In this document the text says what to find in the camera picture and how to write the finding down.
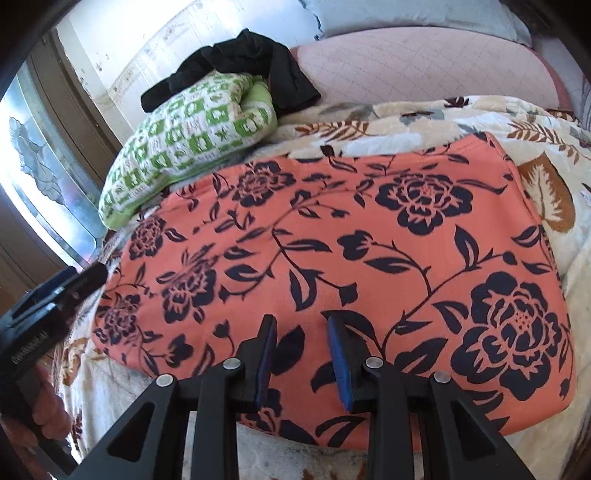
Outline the left hand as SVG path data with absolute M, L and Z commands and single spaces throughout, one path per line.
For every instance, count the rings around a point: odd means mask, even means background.
M 40 391 L 32 407 L 34 423 L 49 440 L 65 440 L 71 428 L 71 418 L 65 411 L 63 400 L 55 393 L 49 382 L 47 370 L 37 365 L 35 375 L 40 381 Z M 30 453 L 38 445 L 34 433 L 18 420 L 1 413 L 1 426 L 12 446 Z

